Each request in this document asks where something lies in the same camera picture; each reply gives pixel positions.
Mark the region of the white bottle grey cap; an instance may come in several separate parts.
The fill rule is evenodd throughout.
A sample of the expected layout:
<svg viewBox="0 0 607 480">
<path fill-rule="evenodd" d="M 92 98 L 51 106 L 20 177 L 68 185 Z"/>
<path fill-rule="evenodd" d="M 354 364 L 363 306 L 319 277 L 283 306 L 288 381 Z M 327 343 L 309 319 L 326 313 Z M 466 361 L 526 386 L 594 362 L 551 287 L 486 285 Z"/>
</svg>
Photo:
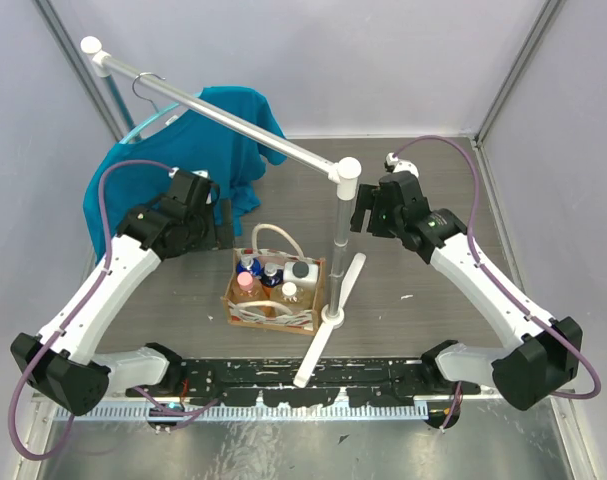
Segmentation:
<svg viewBox="0 0 607 480">
<path fill-rule="evenodd" d="M 319 266 L 304 261 L 286 262 L 283 281 L 292 282 L 302 288 L 314 289 L 319 277 Z"/>
</svg>

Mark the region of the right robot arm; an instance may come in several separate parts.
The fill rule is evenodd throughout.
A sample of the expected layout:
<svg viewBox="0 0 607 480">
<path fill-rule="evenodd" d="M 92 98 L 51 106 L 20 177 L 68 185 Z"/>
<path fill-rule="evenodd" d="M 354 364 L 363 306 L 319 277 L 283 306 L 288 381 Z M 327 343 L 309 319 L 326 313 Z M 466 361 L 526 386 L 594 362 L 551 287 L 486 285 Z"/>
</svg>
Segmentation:
<svg viewBox="0 0 607 480">
<path fill-rule="evenodd" d="M 426 351 L 421 379 L 430 392 L 445 393 L 456 382 L 484 385 L 525 411 L 576 377 L 583 336 L 577 322 L 555 319 L 516 288 L 454 213 L 430 208 L 412 173 L 360 185 L 351 229 L 400 240 L 465 295 L 501 343 L 484 348 L 446 340 Z"/>
</svg>

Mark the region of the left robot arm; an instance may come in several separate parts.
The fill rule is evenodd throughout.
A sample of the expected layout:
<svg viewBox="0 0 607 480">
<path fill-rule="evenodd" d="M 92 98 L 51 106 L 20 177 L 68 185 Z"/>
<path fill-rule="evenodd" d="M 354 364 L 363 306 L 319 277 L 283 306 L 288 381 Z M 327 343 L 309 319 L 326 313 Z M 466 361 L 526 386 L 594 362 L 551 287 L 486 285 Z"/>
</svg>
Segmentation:
<svg viewBox="0 0 607 480">
<path fill-rule="evenodd" d="M 203 250 L 215 233 L 218 186 L 176 169 L 169 189 L 132 207 L 102 260 L 59 316 L 38 334 L 19 334 L 10 351 L 36 391 L 75 416 L 106 395 L 150 386 L 161 396 L 183 384 L 181 357 L 158 343 L 129 352 L 99 354 L 108 326 L 142 281 L 162 261 Z"/>
</svg>

